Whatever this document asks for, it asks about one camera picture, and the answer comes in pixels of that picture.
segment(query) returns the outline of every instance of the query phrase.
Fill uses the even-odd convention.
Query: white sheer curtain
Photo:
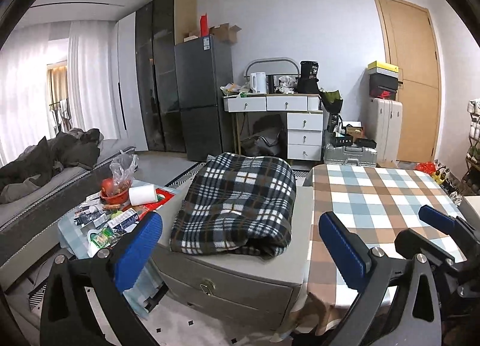
[[[0,160],[50,137],[47,110],[47,45],[50,24],[13,31],[0,51]]]
[[[68,49],[68,96],[74,127],[98,128],[119,138],[111,83],[110,33],[114,23],[72,21]]]

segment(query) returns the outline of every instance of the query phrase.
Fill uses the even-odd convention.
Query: checkered tablecloth
[[[137,180],[134,180],[132,183],[132,186],[143,185],[148,185],[148,183]],[[162,189],[169,190],[172,193],[178,192],[176,189]],[[78,259],[85,259],[88,258],[88,239],[86,236],[86,231],[83,233],[80,227],[75,225],[75,221],[73,219],[75,216],[75,211],[76,208],[71,209],[69,212],[64,214],[64,216],[57,223],[60,232],[60,245],[61,247],[70,250]],[[148,311],[145,309],[145,300],[148,297],[153,297],[158,291],[158,287],[162,284],[163,281],[160,278],[159,270],[153,260],[150,258],[140,272],[134,287],[124,291],[123,295],[137,315],[141,316],[142,318],[147,318]]]
[[[419,234],[464,261],[463,254],[450,236],[418,218],[422,205],[453,217],[461,213],[445,192],[427,174],[414,170],[381,169],[361,166],[319,165],[313,175],[314,212],[310,250],[305,267],[305,283],[289,318],[277,334],[299,325],[309,331],[317,325],[317,334],[340,322],[357,296],[349,289],[335,266],[318,232],[318,220],[334,211],[345,227],[369,247],[381,247],[389,257],[402,258],[394,240],[406,228]],[[390,304],[396,287],[388,288],[383,304]]]

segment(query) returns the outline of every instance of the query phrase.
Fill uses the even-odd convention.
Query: white paper roll
[[[145,186],[136,186],[128,190],[130,203],[132,205],[143,205],[157,201],[157,193],[153,184]]]

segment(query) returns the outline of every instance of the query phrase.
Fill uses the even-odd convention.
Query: plaid blanket
[[[291,240],[296,191],[293,171],[282,159],[221,154],[193,179],[172,228],[170,249],[277,256]]]

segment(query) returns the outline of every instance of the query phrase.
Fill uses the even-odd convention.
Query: wooden door
[[[386,61],[397,65],[403,105],[397,159],[431,161],[440,112],[437,45],[427,9],[402,0],[376,0],[385,41]]]

